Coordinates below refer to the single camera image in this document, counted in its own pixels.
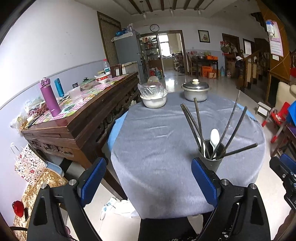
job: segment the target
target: lid knob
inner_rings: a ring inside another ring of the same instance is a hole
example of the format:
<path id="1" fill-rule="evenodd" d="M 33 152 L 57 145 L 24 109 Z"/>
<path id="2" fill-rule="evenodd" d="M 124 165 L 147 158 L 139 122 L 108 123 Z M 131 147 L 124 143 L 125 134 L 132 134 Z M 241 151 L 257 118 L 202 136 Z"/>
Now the lid knob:
<path id="1" fill-rule="evenodd" d="M 198 84 L 199 84 L 198 79 L 193 79 L 193 80 L 192 80 L 192 84 L 194 84 L 194 85 L 198 85 Z"/>

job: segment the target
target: painting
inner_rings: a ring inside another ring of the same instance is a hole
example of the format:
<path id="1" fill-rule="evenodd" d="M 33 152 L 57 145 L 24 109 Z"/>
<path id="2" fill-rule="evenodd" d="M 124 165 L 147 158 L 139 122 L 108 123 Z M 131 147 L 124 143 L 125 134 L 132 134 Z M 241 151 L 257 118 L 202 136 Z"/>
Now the painting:
<path id="1" fill-rule="evenodd" d="M 200 42 L 210 43 L 209 31 L 199 30 L 198 35 L 200 37 Z"/>

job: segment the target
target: wall clock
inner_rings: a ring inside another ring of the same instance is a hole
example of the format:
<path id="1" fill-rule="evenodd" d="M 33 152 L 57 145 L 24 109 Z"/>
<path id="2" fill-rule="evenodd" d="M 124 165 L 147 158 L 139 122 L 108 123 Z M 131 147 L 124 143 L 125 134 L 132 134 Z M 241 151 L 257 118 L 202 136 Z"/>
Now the wall clock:
<path id="1" fill-rule="evenodd" d="M 152 32 L 157 32 L 157 31 L 159 31 L 159 26 L 158 26 L 157 24 L 152 24 L 152 25 L 150 26 L 150 30 L 151 30 Z"/>

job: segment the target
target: purple thermos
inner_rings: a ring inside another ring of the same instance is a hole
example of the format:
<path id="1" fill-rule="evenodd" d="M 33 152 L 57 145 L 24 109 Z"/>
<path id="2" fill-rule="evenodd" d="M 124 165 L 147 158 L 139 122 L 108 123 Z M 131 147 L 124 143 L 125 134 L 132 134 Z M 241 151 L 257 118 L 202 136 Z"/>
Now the purple thermos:
<path id="1" fill-rule="evenodd" d="M 59 107 L 59 104 L 57 103 L 52 91 L 52 87 L 50 86 L 50 79 L 42 78 L 40 80 L 39 87 L 49 111 L 51 112 L 52 116 L 55 117 L 61 112 L 61 108 Z"/>

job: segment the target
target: screw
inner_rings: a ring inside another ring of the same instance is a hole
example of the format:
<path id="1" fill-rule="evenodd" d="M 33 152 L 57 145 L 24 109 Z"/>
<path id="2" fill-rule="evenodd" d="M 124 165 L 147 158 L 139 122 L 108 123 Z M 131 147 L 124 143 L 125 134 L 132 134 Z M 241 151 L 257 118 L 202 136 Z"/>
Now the screw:
<path id="1" fill-rule="evenodd" d="M 250 188 L 252 188 L 252 189 L 256 189 L 257 186 L 256 186 L 254 183 L 251 183 L 251 184 L 250 184 Z"/>
<path id="2" fill-rule="evenodd" d="M 229 181 L 227 179 L 222 179 L 221 183 L 225 186 L 227 186 L 229 184 Z"/>
<path id="3" fill-rule="evenodd" d="M 45 189 L 47 187 L 47 183 L 42 183 L 40 186 L 42 189 Z"/>
<path id="4" fill-rule="evenodd" d="M 70 181 L 69 181 L 69 184 L 71 185 L 71 186 L 74 186 L 75 184 L 76 184 L 76 180 L 75 179 L 71 179 Z"/>

